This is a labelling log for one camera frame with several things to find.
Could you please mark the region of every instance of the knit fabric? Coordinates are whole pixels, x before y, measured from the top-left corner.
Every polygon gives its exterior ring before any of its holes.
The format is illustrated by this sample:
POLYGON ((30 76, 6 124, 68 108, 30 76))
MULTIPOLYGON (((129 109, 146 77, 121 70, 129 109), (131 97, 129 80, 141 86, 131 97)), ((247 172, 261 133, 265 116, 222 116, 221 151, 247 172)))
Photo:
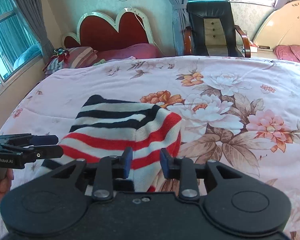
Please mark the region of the knit fabric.
MULTIPOLYGON (((66 164, 77 158, 88 163, 100 158, 121 156, 133 149, 129 179, 137 191, 147 191, 160 171, 159 153, 166 148, 176 156, 181 143, 181 117, 160 106, 91 96, 81 108, 74 125, 61 141, 64 156, 54 161, 66 164)), ((42 175, 53 167, 44 161, 42 175)))

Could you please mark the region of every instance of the curtain tie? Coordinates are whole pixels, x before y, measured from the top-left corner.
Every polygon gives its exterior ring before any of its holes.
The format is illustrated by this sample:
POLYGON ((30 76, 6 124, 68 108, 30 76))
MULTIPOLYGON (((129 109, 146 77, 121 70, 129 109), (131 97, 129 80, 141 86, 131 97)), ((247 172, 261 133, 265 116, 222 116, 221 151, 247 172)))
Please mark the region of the curtain tie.
POLYGON ((181 10, 181 9, 186 9, 187 4, 175 4, 172 6, 172 10, 181 10))
POLYGON ((49 39, 43 39, 42 41, 37 41, 37 45, 40 49, 42 49, 45 45, 47 45, 49 43, 49 39))

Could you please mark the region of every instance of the striped pillow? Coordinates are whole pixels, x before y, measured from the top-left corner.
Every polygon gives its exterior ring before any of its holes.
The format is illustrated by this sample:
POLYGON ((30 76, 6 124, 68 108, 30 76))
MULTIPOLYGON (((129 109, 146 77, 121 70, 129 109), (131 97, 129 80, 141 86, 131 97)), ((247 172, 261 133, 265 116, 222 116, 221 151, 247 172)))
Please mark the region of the striped pillow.
POLYGON ((55 58, 51 61, 49 66, 44 71, 46 77, 55 73, 56 71, 63 68, 83 68, 90 67, 97 61, 97 50, 94 50, 91 47, 78 47, 68 49, 69 58, 68 62, 64 61, 58 62, 58 59, 55 58))

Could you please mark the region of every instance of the navy stripe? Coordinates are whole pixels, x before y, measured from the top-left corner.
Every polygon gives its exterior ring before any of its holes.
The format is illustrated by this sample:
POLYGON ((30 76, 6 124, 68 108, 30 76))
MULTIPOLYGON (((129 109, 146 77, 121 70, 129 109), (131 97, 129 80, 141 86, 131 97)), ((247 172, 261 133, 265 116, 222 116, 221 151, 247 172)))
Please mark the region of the navy stripe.
POLYGON ((91 105, 96 105, 101 103, 118 104, 118 103, 135 103, 135 102, 115 100, 115 99, 105 99, 101 95, 93 95, 89 97, 88 101, 83 106, 91 106, 91 105))
POLYGON ((43 161, 43 163, 42 163, 41 166, 42 167, 46 167, 46 168, 48 168, 50 170, 55 170, 55 169, 61 167, 62 164, 57 163, 57 162, 55 162, 53 160, 50 160, 50 159, 46 159, 46 160, 43 161))
POLYGON ((103 119, 119 119, 119 118, 126 118, 132 116, 133 114, 144 114, 147 115, 150 109, 134 111, 134 112, 108 112, 102 110, 89 110, 80 112, 76 118, 80 117, 94 117, 94 118, 103 118, 103 119))
POLYGON ((145 110, 146 117, 141 121, 138 120, 127 120, 124 122, 115 122, 115 123, 94 123, 94 124, 83 124, 83 125, 73 125, 70 129, 70 132, 74 132, 83 127, 96 127, 96 128, 134 128, 140 129, 145 126, 148 122, 153 121, 156 118, 157 112, 161 109, 160 106, 154 105, 151 109, 145 110))

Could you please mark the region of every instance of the floral bedspread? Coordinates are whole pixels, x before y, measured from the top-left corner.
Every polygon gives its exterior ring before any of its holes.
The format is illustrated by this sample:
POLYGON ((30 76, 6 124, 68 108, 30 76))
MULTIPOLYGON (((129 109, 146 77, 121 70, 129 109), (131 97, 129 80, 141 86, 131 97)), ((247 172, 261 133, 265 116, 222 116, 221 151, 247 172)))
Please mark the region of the floral bedspread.
MULTIPOLYGON (((285 192, 285 233, 300 240, 300 64, 233 57, 126 60, 63 69, 42 81, 11 114, 0 134, 66 135, 94 94, 158 104, 183 118, 179 156, 221 161, 285 192)), ((33 178, 40 162, 16 171, 13 187, 33 178)), ((178 192, 161 171, 157 191, 178 192)), ((201 194, 206 194, 203 181, 201 194)), ((0 218, 0 237, 5 234, 0 218)))

